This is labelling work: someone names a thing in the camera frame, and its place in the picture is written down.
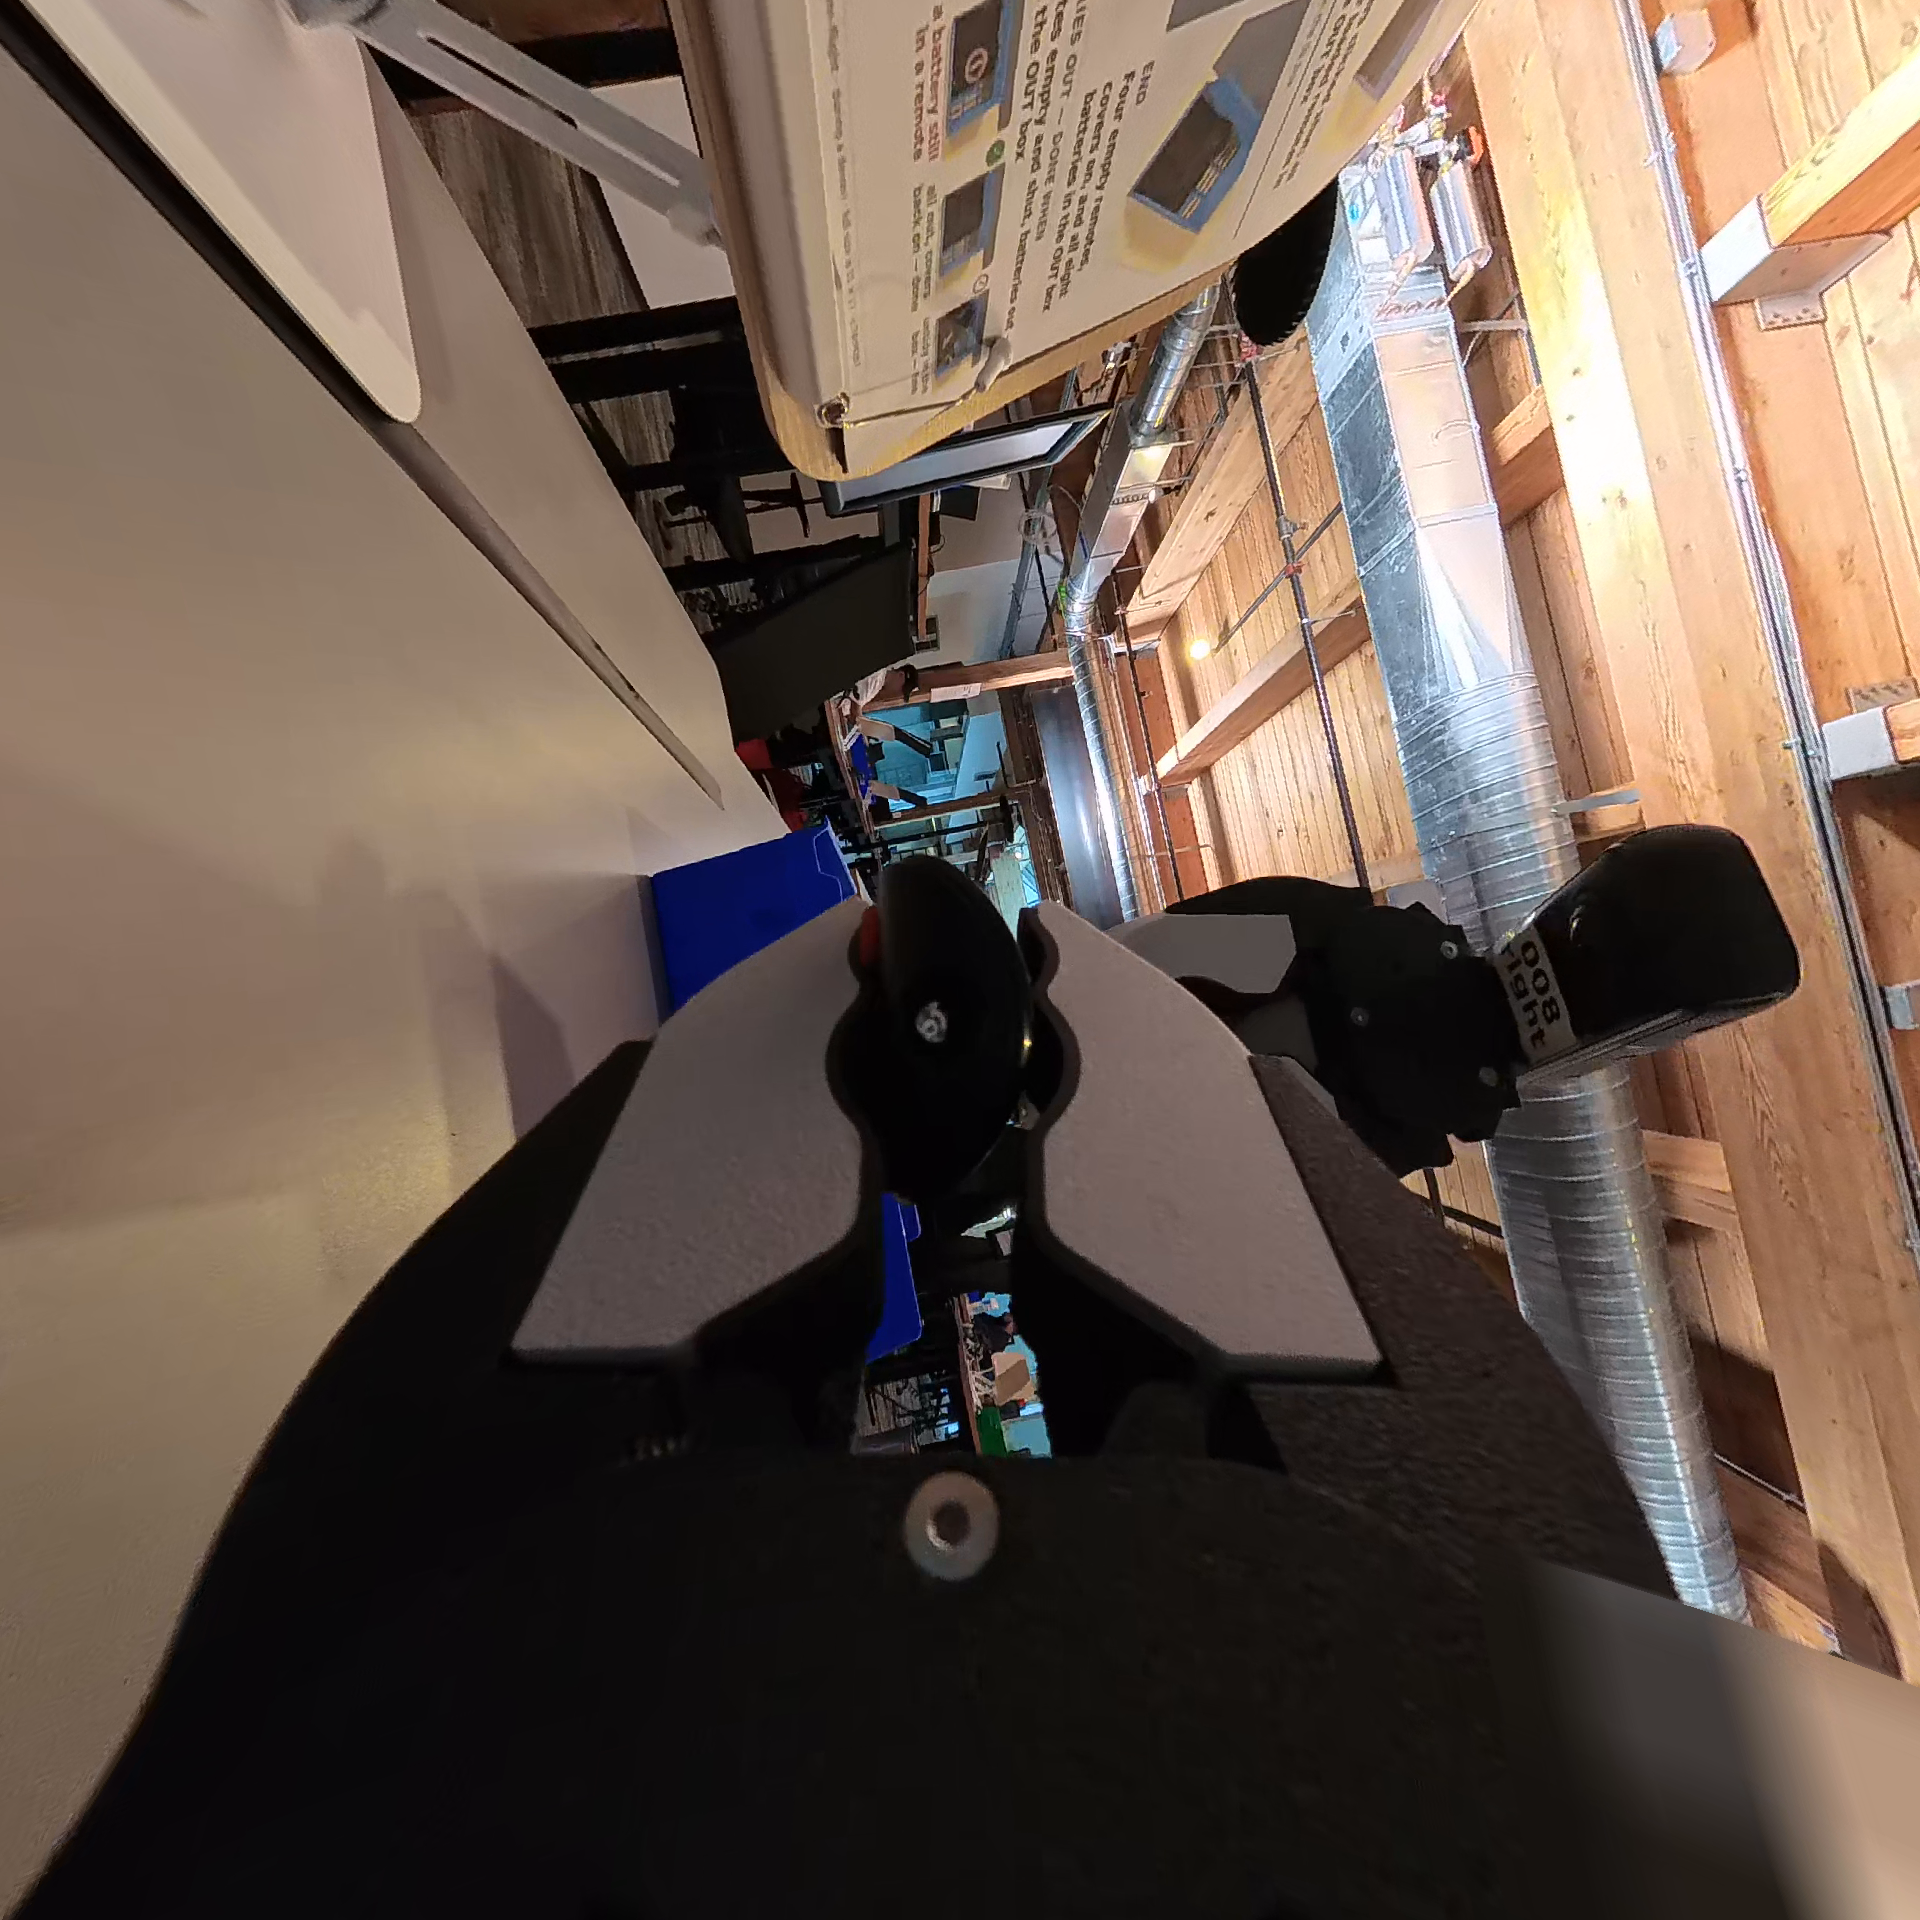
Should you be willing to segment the black display on stand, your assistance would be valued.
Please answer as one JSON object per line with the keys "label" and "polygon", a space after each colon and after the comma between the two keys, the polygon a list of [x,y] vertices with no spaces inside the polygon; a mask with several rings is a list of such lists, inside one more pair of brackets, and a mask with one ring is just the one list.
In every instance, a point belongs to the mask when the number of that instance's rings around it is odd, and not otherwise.
{"label": "black display on stand", "polygon": [[983,488],[1069,456],[1110,417],[1108,404],[1080,404],[1054,415],[1031,415],[953,433],[869,476],[823,480],[823,510],[842,518],[877,511],[913,496]]}

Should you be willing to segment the white stand base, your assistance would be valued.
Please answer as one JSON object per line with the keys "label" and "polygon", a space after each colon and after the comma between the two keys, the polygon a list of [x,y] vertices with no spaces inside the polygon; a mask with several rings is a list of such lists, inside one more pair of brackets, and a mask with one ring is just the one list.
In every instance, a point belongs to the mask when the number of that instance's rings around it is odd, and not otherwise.
{"label": "white stand base", "polygon": [[697,150],[447,4],[25,8],[402,425],[417,421],[422,397],[366,47],[610,183],[693,246],[722,242]]}

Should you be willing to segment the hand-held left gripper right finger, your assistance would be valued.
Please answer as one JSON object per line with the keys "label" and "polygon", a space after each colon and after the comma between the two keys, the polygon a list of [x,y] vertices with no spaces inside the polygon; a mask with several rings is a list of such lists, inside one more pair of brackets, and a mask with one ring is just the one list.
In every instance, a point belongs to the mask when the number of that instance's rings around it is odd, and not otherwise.
{"label": "hand-held left gripper right finger", "polygon": [[1256,1079],[1184,982],[1068,904],[1021,914],[1063,1084],[1024,1222],[1094,1295],[1210,1373],[1362,1380],[1380,1350]]}

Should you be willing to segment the printed instruction poster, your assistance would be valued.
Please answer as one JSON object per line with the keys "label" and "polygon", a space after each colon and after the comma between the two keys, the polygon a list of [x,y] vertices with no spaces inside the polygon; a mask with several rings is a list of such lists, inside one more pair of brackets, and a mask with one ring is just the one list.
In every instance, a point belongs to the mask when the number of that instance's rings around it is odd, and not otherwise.
{"label": "printed instruction poster", "polygon": [[854,442],[1216,280],[1462,31],[1465,2],[666,6],[735,296]]}

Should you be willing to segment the black remote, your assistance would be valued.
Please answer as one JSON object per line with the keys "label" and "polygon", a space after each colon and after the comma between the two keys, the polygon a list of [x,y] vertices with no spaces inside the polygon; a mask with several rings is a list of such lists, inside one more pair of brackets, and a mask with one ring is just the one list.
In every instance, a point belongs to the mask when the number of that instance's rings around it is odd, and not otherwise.
{"label": "black remote", "polygon": [[912,854],[880,872],[850,962],[833,1090],[874,1148],[885,1188],[916,1206],[944,1202],[1061,1090],[1064,1056],[1037,1007],[1037,948],[969,876]]}

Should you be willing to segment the blue plastic bin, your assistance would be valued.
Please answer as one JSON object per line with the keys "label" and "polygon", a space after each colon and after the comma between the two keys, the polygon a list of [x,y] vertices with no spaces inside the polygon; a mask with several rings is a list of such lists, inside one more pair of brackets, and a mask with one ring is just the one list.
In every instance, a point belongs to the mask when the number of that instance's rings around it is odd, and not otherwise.
{"label": "blue plastic bin", "polygon": [[[858,894],[824,822],[713,854],[649,877],[663,1007],[673,1014],[716,977],[776,944],[806,920]],[[882,1305],[866,1362],[889,1359],[922,1332],[910,1260],[920,1234],[916,1208],[894,1192],[880,1199]]]}

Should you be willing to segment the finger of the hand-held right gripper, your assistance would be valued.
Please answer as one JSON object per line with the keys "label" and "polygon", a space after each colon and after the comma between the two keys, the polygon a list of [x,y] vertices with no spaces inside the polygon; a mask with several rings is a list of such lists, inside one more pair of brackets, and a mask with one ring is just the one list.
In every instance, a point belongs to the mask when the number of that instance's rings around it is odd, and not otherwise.
{"label": "finger of the hand-held right gripper", "polygon": [[1281,996],[1297,944],[1281,914],[1174,914],[1129,918],[1110,929],[1118,945],[1197,996],[1232,1005]]}

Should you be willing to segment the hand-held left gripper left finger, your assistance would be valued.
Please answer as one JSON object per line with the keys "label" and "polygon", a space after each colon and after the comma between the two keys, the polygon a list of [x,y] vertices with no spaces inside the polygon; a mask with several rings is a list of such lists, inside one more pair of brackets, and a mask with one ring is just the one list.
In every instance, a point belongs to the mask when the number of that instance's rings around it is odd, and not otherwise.
{"label": "hand-held left gripper left finger", "polygon": [[830,1364],[866,1357],[880,1176],[831,1080],[864,917],[830,906],[663,1021],[519,1321],[519,1359],[693,1359],[764,1312],[791,1312]]}

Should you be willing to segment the black floor lamp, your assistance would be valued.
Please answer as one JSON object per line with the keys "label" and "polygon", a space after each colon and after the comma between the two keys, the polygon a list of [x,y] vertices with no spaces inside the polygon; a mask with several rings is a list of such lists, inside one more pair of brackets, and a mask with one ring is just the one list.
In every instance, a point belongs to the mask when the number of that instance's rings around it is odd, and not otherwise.
{"label": "black floor lamp", "polygon": [[1327,271],[1342,221],[1340,181],[1333,177],[1296,214],[1238,254],[1232,268],[1232,305],[1249,344],[1279,346],[1302,325]]}

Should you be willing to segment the instruction sheet on stand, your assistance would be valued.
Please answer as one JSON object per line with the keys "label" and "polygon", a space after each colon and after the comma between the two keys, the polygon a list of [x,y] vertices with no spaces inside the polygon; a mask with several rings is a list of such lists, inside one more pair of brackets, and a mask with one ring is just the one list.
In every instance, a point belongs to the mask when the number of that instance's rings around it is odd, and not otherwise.
{"label": "instruction sheet on stand", "polygon": [[[1230,296],[1232,268],[1233,262],[1217,278]],[[1068,343],[1031,354],[1020,362],[1009,362],[1005,370],[996,373],[983,393],[961,390],[957,397],[934,404],[922,415],[910,413],[903,421],[880,422],[866,442],[856,442],[854,426],[846,422],[830,422],[823,417],[817,406],[804,404],[776,373],[765,296],[743,293],[735,296],[735,303],[741,310],[741,326],[748,338],[758,406],[782,454],[804,476],[842,482],[854,476],[874,473],[903,456],[930,447],[936,441],[945,441],[953,433],[970,430],[984,415],[1012,400],[1029,397],[1046,384],[1063,378],[1069,370],[1077,370],[1094,359],[1097,351],[1126,344],[1152,326],[1170,329],[1174,308],[1197,298],[1207,288],[1208,278],[1192,278],[1167,295],[1157,295],[1134,310],[1103,320]]]}

